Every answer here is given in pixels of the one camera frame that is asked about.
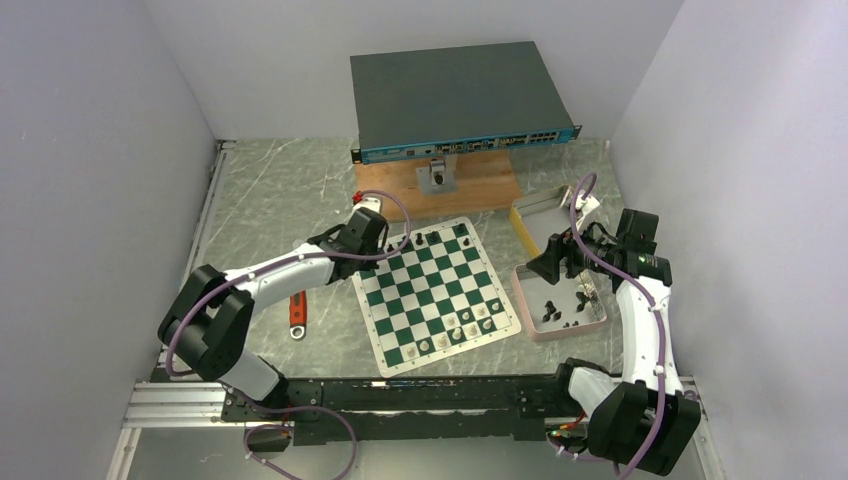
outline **white enclosure wall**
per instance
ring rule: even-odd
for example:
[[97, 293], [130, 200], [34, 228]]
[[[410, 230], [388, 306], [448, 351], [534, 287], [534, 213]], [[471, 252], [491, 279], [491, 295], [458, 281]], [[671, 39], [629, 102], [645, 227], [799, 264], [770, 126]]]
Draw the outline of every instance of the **white enclosure wall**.
[[139, 0], [13, 0], [0, 145], [0, 477], [104, 478], [214, 138]]
[[613, 137], [729, 478], [848, 478], [848, 7], [687, 0]]
[[351, 55], [520, 40], [609, 138], [682, 0], [145, 3], [218, 138], [355, 136]]

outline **green and white chessboard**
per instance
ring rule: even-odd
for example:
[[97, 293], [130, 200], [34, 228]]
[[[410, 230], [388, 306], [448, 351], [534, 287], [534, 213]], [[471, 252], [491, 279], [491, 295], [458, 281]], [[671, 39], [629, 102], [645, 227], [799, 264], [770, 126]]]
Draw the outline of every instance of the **green and white chessboard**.
[[[422, 245], [416, 245], [418, 233]], [[398, 235], [389, 244], [397, 247], [402, 240]], [[353, 283], [384, 377], [521, 331], [465, 217], [414, 231], [401, 255], [360, 272]]]

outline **wooden base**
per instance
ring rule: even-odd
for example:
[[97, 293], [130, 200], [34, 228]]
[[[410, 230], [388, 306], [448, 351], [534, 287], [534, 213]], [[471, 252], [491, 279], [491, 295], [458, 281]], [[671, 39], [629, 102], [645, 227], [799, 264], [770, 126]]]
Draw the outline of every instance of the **wooden base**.
[[[457, 191], [422, 195], [415, 169], [427, 167], [429, 159], [355, 165], [359, 190], [384, 190], [400, 199], [409, 216], [428, 218], [465, 213], [506, 210], [521, 196], [509, 152], [504, 150], [459, 155], [456, 160]], [[403, 220], [391, 201], [383, 202], [382, 215], [390, 222]]]

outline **metal bracket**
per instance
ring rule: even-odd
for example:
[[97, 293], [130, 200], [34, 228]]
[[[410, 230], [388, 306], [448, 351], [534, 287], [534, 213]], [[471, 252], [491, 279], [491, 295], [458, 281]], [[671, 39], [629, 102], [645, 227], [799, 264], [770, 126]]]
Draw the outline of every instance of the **metal bracket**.
[[418, 189], [422, 195], [440, 195], [455, 192], [456, 155], [430, 159], [430, 165], [415, 169]]

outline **gray marble tabletop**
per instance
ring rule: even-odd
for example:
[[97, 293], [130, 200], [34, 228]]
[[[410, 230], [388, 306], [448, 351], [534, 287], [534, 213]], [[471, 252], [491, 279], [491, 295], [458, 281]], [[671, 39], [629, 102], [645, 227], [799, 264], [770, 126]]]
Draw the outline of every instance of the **gray marble tabletop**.
[[[355, 142], [350, 138], [239, 141], [212, 219], [204, 263], [221, 270], [253, 265], [287, 253], [306, 238], [342, 222], [356, 191], [350, 162]], [[511, 161], [525, 194], [574, 184], [585, 173], [597, 172], [595, 194], [602, 202], [597, 220], [611, 228], [618, 224], [623, 204], [605, 142], [585, 139], [516, 149]], [[510, 276], [528, 255], [507, 214], [490, 211], [468, 217], [514, 304]], [[413, 228], [447, 219], [417, 220]], [[391, 225], [391, 235], [402, 231], [402, 224]], [[594, 279], [609, 315], [609, 321], [598, 330], [543, 343], [530, 341], [522, 331], [406, 375], [552, 373], [568, 357], [621, 371], [620, 314], [609, 280]], [[307, 298], [305, 339], [296, 342], [289, 336], [288, 302], [283, 301], [253, 319], [247, 348], [290, 378], [379, 376], [352, 282], [310, 290]]]

